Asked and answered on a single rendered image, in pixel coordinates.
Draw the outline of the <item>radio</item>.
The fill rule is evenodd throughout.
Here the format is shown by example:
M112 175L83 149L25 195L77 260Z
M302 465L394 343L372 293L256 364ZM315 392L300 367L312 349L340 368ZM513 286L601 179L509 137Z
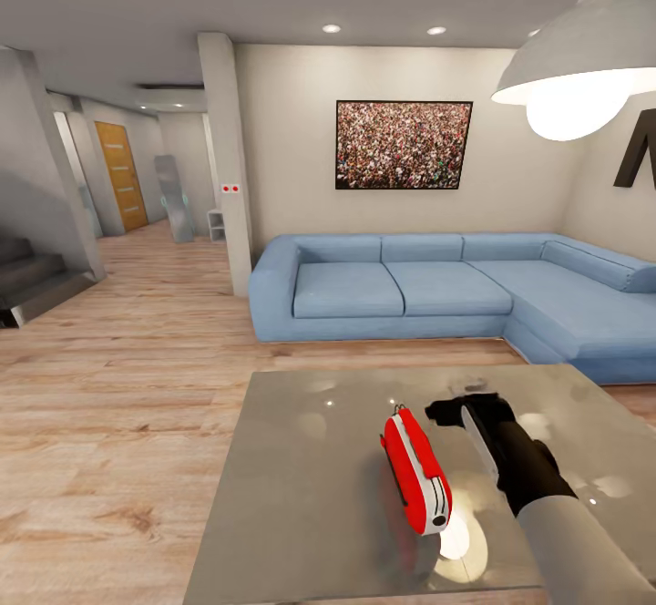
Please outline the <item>radio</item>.
M409 408L397 408L386 421L381 444L412 528L422 535L444 532L453 507L451 490Z

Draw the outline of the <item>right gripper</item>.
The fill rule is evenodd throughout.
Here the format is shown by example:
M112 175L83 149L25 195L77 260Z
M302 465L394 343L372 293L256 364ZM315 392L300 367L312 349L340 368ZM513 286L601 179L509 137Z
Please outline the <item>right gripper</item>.
M458 404L460 404L462 400L462 398L455 398L454 400L433 402L431 406L425 408L425 414L428 415L429 419L436 420L437 426L464 427L464 423L458 420L458 413L456 412Z

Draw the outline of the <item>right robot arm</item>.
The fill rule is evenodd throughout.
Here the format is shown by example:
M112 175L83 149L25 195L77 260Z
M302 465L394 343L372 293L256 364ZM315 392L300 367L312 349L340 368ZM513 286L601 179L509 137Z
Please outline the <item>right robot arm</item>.
M479 375L449 378L451 400L425 414L464 427L495 486L504 490L551 605L656 605L654 588L586 508L548 447L517 422Z

